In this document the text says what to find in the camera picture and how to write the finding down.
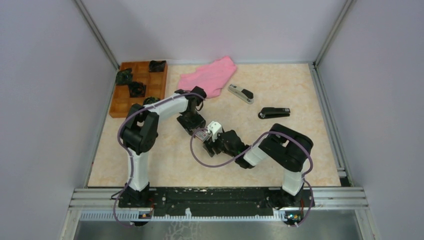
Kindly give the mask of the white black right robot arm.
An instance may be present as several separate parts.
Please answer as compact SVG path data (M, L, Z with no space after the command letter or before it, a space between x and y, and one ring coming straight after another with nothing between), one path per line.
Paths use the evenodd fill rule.
M271 159L283 168L280 199L287 206L301 202L306 161L311 160L313 141L306 135L275 123L253 144L247 145L234 130L224 131L217 122L201 128L192 135L202 142L210 157L224 153L243 169L252 169L266 159Z

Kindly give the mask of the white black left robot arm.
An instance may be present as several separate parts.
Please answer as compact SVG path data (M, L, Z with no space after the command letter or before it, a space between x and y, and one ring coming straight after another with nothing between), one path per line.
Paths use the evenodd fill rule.
M192 135L194 130L205 127L206 121L199 114L206 99L206 92L199 86L191 91L179 89L171 96L152 104L133 104L118 130L118 143L128 156L128 180L118 195L119 207L145 207L151 198L148 176L149 151L158 137L159 123L178 115L177 121Z

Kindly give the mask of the red white staple box sleeve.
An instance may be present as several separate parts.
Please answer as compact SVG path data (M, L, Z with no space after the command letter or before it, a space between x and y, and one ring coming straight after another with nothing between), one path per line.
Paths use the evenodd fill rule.
M201 142L209 140L213 134L208 128L198 128L193 132L194 138Z

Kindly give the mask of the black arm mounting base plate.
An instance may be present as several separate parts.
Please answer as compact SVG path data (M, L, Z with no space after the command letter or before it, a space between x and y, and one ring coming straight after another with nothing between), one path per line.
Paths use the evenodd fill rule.
M120 209L146 208L154 217L262 217L282 208L305 213L315 204L308 188L292 196L281 187L127 188L117 200Z

